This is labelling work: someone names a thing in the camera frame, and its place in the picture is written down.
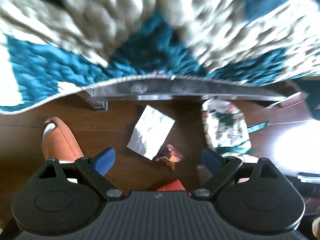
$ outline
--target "wooden floor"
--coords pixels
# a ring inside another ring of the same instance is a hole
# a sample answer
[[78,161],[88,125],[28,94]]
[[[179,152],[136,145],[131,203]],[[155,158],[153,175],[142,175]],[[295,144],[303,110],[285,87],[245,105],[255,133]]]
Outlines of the wooden floor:
[[[287,109],[264,109],[254,102],[234,103],[244,112],[247,125],[265,121],[272,124],[250,134],[254,155],[269,157],[287,172],[299,169],[299,158],[306,159],[306,153],[299,152],[296,146],[301,136],[291,139],[285,134],[290,131],[299,134],[297,129],[302,129],[303,138],[308,132],[315,134],[308,128],[314,121],[307,106],[300,103]],[[176,165],[175,171],[126,148],[147,104],[176,120],[166,143],[174,145],[185,158]],[[185,101],[117,101],[109,103],[107,112],[95,112],[72,95],[22,114],[0,116],[0,228],[11,217],[12,197],[44,161],[40,143],[43,122],[48,117],[57,116],[70,127],[86,156],[95,156],[106,147],[113,147],[116,162],[106,178],[123,191],[156,189],[175,179],[180,179],[187,190],[193,191],[199,186],[196,165],[206,145],[200,110],[201,104]],[[303,169],[313,171],[316,166],[305,165]]]

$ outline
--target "green strap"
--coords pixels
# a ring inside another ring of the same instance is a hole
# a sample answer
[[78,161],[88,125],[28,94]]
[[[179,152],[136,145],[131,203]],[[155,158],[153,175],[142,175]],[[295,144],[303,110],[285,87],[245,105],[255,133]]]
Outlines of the green strap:
[[[269,124],[270,124],[269,122],[263,122],[263,123],[251,126],[248,128],[248,133],[260,130]],[[239,146],[245,144],[247,141],[249,141],[249,140],[246,140],[246,141],[244,141],[236,146],[233,146],[233,147],[217,147],[217,154],[221,155],[222,157],[224,157],[224,155],[226,153],[230,153],[230,152],[239,153],[239,156],[243,155],[243,154],[251,154],[254,152],[253,149],[245,149],[245,148],[239,147]]]
[[248,128],[248,133],[251,133],[251,132],[255,132],[257,130],[260,130],[262,128],[265,128],[267,125],[269,125],[270,123],[269,122],[263,122],[263,123],[260,123],[260,124],[257,124],[257,125],[254,125],[254,126],[251,126]]

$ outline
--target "white sheet of paper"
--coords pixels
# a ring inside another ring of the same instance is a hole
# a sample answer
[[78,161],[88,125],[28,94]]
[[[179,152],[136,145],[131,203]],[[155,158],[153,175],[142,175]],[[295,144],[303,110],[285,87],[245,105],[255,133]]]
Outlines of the white sheet of paper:
[[175,120],[147,105],[134,127],[127,147],[152,160],[167,138]]

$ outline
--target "blue and white blanket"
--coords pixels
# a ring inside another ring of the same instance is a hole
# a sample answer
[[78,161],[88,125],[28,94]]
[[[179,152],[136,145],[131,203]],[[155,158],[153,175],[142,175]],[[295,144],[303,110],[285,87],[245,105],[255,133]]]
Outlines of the blue and white blanket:
[[315,0],[0,0],[0,110],[144,78],[320,74]]

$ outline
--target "sunlight on floor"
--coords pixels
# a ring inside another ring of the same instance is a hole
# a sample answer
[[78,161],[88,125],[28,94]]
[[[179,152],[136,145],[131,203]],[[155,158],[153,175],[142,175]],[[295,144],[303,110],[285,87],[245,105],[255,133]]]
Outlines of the sunlight on floor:
[[276,162],[289,170],[320,173],[320,121],[284,133],[274,147]]

